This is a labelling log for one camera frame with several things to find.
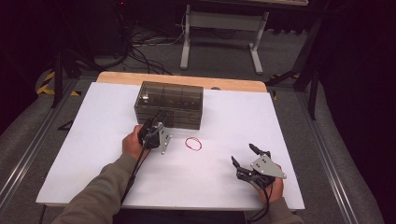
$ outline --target hand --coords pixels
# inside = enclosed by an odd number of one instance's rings
[[[137,134],[139,133],[141,128],[142,128],[141,125],[134,126],[134,131],[128,134],[122,140],[122,153],[127,153],[132,157],[134,157],[135,159],[139,158],[140,153],[143,149],[142,145],[139,144],[139,140],[137,138]],[[142,159],[144,159],[148,153],[146,152],[145,154],[143,155]]]
[[[256,189],[256,190],[259,193],[260,200],[262,200],[263,203],[267,203],[264,191],[262,189]],[[283,196],[283,179],[277,177],[272,185],[265,188],[265,191],[267,191],[268,197],[270,197],[269,203],[282,198],[282,196]]]

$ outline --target white tabletop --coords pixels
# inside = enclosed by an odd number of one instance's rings
[[[53,163],[36,201],[68,204],[121,153],[121,140],[136,125],[134,102],[140,87],[92,83],[72,129]],[[258,156],[254,144],[271,151],[288,178],[284,196],[290,209],[304,209],[269,93],[204,91],[201,130],[169,129],[166,153],[153,149],[136,176],[123,206],[161,209],[256,210],[256,190],[238,180],[231,156],[249,168]],[[185,146],[197,137],[203,147]]]

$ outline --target person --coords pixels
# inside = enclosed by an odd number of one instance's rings
[[[122,154],[113,163],[106,165],[85,189],[76,195],[63,212],[52,223],[112,223],[113,216],[120,211],[121,198],[128,185],[128,180],[143,150],[137,134],[141,126],[134,126],[132,133],[122,140]],[[283,182],[277,178],[269,199],[268,217],[272,223],[304,223],[294,215],[286,205],[283,195]],[[260,198],[266,203],[262,189],[258,189]]]

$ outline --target desk foot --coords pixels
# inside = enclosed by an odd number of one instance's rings
[[[253,49],[252,43],[250,43],[248,46],[249,46],[251,58],[253,59],[254,68],[256,69],[256,73],[258,75],[262,75],[263,74],[262,63],[260,62],[259,54],[257,53],[257,50]]]
[[[190,54],[190,40],[184,43],[183,52],[181,54],[180,69],[186,70],[189,65],[189,54]]]

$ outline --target red rubber band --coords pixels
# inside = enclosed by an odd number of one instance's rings
[[[192,148],[192,147],[187,143],[189,140],[194,140],[195,142],[199,143],[199,148]],[[202,143],[201,143],[201,142],[199,141],[199,139],[196,138],[196,137],[189,137],[189,138],[187,138],[186,141],[184,142],[184,144],[186,145],[186,147],[188,147],[189,149],[194,150],[194,151],[199,151],[199,150],[201,150],[201,148],[202,148]]]

